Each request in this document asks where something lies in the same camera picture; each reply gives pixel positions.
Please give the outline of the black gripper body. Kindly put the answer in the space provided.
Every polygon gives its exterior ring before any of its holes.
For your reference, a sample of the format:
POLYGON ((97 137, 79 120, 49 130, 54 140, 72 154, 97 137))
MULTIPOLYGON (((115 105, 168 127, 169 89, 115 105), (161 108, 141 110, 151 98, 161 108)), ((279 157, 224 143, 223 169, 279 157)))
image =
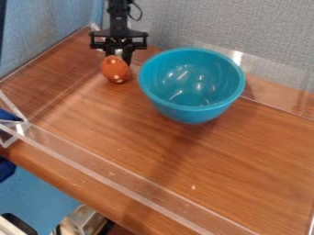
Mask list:
POLYGON ((145 50, 148 33, 137 30, 125 29, 112 34, 109 29, 91 31, 89 34, 89 48, 111 50, 145 50))

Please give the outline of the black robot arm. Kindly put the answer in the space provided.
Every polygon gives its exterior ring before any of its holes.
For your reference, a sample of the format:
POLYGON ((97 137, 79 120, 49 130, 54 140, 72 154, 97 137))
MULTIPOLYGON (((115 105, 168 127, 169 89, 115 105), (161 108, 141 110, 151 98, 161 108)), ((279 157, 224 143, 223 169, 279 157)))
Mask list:
POLYGON ((131 29, 127 19, 131 17, 131 5, 140 9, 135 0, 108 0, 109 27, 89 33, 89 48, 100 49, 107 56, 121 51, 121 59, 131 63, 132 52, 147 49, 148 33, 131 29))

